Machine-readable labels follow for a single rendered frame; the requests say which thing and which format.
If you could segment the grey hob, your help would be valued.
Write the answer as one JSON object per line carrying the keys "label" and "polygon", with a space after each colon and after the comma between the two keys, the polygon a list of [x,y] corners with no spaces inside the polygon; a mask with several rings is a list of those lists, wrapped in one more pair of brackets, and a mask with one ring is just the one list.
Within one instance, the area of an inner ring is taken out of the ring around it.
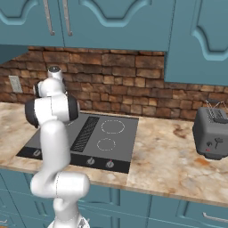
{"label": "grey hob", "polygon": [[[138,118],[123,118],[81,112],[65,124],[69,137],[70,164],[127,174],[129,172]],[[87,161],[93,158],[94,164]],[[114,167],[108,168],[109,160]]]}

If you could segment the teal base drawer front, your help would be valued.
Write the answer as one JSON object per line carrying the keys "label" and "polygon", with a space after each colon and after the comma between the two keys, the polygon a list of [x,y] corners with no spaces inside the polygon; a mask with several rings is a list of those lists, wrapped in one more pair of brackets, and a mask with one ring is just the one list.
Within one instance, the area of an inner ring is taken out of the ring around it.
{"label": "teal base drawer front", "polygon": [[5,221],[6,219],[7,223],[0,224],[0,226],[6,226],[7,228],[27,228],[16,208],[0,205],[0,221]]}
{"label": "teal base drawer front", "polygon": [[209,216],[228,219],[228,208],[181,200],[176,216],[199,228],[228,228],[228,223],[206,219],[202,212]]}

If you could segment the grey toaster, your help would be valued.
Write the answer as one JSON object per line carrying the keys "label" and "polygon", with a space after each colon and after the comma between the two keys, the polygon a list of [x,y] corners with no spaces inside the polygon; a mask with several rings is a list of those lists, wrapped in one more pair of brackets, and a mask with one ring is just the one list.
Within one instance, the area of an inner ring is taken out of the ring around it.
{"label": "grey toaster", "polygon": [[197,110],[192,127],[196,151],[206,159],[220,160],[228,157],[228,116],[214,100]]}

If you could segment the teal extractor hood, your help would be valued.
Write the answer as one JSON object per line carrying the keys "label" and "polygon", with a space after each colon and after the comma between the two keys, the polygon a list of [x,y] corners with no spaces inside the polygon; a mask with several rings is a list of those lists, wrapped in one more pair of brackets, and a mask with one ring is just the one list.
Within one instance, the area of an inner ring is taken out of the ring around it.
{"label": "teal extractor hood", "polygon": [[0,64],[10,61],[28,51],[25,45],[0,45]]}

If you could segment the teal base cupboard panel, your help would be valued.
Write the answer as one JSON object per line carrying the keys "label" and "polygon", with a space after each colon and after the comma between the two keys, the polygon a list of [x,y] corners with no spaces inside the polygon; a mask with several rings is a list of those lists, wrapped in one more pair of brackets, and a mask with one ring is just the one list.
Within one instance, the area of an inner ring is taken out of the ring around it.
{"label": "teal base cupboard panel", "polygon": [[78,205],[91,228],[146,228],[151,196],[92,185]]}

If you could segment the grey wall socket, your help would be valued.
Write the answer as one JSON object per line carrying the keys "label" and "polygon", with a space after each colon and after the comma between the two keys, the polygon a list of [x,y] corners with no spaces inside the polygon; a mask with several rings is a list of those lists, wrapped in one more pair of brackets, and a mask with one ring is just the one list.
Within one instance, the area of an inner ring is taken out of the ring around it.
{"label": "grey wall socket", "polygon": [[22,87],[21,87],[21,84],[20,84],[19,77],[18,76],[9,76],[9,79],[10,79],[10,83],[11,83],[11,86],[12,86],[12,90],[15,93],[22,94],[23,91],[22,91]]}

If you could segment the teal wall cupboard door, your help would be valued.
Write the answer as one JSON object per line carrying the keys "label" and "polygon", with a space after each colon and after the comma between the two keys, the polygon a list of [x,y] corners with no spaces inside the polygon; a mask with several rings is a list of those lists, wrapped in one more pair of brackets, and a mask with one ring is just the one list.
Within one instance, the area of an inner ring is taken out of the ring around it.
{"label": "teal wall cupboard door", "polygon": [[67,47],[166,51],[175,0],[68,0],[68,36],[62,0],[62,33]]}
{"label": "teal wall cupboard door", "polygon": [[54,36],[45,17],[43,0],[0,0],[0,44],[64,46],[58,0],[48,0]]}

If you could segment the tall teal cupboard door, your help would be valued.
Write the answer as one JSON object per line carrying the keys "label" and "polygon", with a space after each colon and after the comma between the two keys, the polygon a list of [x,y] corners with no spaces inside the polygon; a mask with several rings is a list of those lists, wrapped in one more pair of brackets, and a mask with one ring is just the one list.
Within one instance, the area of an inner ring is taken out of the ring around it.
{"label": "tall teal cupboard door", "polygon": [[228,0],[176,0],[167,82],[228,86]]}

